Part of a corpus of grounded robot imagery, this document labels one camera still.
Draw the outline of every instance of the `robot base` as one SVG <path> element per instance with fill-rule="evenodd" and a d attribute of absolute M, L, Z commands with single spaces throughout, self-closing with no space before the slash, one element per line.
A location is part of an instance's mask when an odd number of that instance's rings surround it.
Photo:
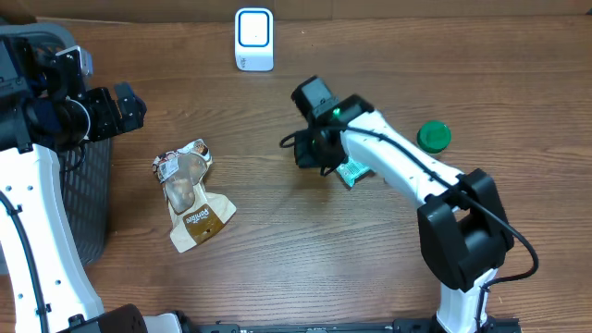
<path fill-rule="evenodd" d="M 518 319 L 495 319 L 490 316 L 483 333 L 521 333 Z M 238 325 L 195 326 L 187 333 L 446 333 L 436 320 L 395 319 L 392 323 L 376 324 L 319 324 L 239 327 Z"/>

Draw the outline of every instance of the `snack pouch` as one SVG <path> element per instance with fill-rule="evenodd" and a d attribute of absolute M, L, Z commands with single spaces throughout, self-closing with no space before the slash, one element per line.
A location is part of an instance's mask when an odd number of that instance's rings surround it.
<path fill-rule="evenodd" d="M 152 164 L 173 222 L 170 239 L 180 253 L 214 237 L 237 211 L 225 195 L 205 191 L 204 175 L 213 162 L 199 139 L 160 154 Z"/>

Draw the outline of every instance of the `white plug-in device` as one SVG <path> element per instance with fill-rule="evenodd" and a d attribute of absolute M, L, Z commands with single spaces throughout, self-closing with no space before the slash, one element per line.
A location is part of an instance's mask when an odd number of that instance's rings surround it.
<path fill-rule="evenodd" d="M 265 8 L 248 7 L 234 17 L 234 55 L 237 67 L 268 71 L 274 67 L 274 16 Z"/>

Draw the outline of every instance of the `wooden table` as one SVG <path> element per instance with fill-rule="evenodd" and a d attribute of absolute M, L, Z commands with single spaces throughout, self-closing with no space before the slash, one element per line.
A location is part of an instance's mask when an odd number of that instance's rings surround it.
<path fill-rule="evenodd" d="M 115 140 L 109 236 L 87 268 L 111 310 L 180 309 L 199 323 L 243 325 L 427 317 L 438 281 L 419 251 L 415 212 L 381 177 L 346 191 L 300 170 L 278 141 L 305 123 L 290 100 L 311 75 L 359 93 L 412 138 L 450 125 L 442 160 L 497 181 L 539 272 L 493 289 L 488 312 L 524 332 L 592 330 L 592 18 L 409 18 L 278 22 L 276 68 L 236 69 L 233 24 L 70 24 L 93 55 L 94 86 L 127 80 L 145 127 Z M 205 183 L 238 212 L 220 234 L 177 253 L 151 163 L 205 139 Z M 500 275 L 531 265 L 519 245 Z M 0 321 L 13 329 L 7 277 Z"/>

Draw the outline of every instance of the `green lid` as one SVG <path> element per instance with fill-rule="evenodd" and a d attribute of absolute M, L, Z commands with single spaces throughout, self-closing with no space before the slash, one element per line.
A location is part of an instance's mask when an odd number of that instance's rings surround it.
<path fill-rule="evenodd" d="M 452 140 L 452 133 L 441 121 L 428 121 L 417 132 L 417 144 L 427 153 L 437 154 L 446 149 Z"/>

